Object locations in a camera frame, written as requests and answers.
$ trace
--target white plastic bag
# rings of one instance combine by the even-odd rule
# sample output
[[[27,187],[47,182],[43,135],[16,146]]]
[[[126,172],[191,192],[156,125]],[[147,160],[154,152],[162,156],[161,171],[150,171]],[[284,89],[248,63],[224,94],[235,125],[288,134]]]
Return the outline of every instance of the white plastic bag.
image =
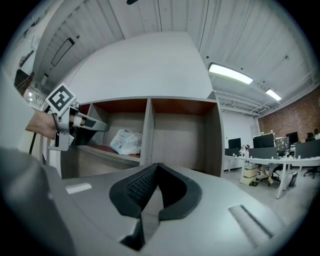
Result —
[[[110,147],[119,155],[135,155],[141,151],[142,134],[120,129],[110,143]]]

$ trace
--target concrete floor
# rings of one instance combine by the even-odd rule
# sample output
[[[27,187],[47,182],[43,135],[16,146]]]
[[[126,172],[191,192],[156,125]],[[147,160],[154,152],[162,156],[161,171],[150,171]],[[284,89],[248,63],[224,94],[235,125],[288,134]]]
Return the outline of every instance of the concrete floor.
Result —
[[[308,212],[312,199],[318,192],[320,185],[320,175],[317,173],[312,179],[312,174],[309,173],[303,177],[304,173],[310,169],[302,168],[299,172],[298,167],[294,167],[293,171],[298,172],[295,186],[288,187],[286,191],[282,191],[281,197],[276,199],[280,183],[274,181],[271,186],[268,186],[268,181],[263,180],[259,185],[248,186],[239,183],[241,177],[241,169],[225,172],[222,178],[237,185],[243,191],[250,194],[255,199],[259,200],[264,205],[272,209],[285,224],[289,225],[299,218],[303,218]]]

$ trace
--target black and white tag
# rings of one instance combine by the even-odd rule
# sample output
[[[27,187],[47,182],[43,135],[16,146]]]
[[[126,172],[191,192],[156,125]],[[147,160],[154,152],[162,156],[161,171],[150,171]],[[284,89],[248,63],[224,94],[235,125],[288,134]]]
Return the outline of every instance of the black and white tag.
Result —
[[[61,116],[76,98],[76,95],[62,83],[50,93],[45,101],[49,104],[53,113]]]

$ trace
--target white desk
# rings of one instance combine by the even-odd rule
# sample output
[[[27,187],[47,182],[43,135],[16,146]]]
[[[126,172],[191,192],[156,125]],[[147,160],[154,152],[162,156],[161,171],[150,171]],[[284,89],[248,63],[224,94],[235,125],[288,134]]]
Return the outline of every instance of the white desk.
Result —
[[[242,183],[242,179],[245,173],[245,163],[248,161],[249,163],[254,163],[254,164],[262,164],[262,165],[268,165],[268,164],[279,164],[283,165],[283,169],[281,172],[281,182],[280,186],[278,189],[278,193],[276,195],[276,199],[279,199],[281,196],[282,190],[286,190],[287,188],[287,183],[286,178],[288,176],[288,170],[290,169],[290,165],[292,166],[320,166],[320,156],[318,157],[313,157],[313,158],[305,158],[305,159],[294,159],[294,158],[287,158],[283,157],[278,159],[262,159],[262,158],[248,158],[245,156],[229,156],[225,155],[225,159],[232,161],[235,159],[242,160],[242,167],[241,167],[241,178],[240,178],[240,183]]]

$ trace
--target wooden cabinet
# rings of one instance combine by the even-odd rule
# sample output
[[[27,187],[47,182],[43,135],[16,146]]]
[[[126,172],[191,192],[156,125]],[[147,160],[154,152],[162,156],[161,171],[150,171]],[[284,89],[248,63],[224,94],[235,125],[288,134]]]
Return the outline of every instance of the wooden cabinet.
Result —
[[[110,129],[97,132],[91,144],[61,152],[62,178],[116,172],[149,163],[221,175],[224,140],[215,99],[112,99],[82,105],[80,110],[108,123]],[[111,149],[110,142],[119,129],[142,134],[140,154],[119,155]]]

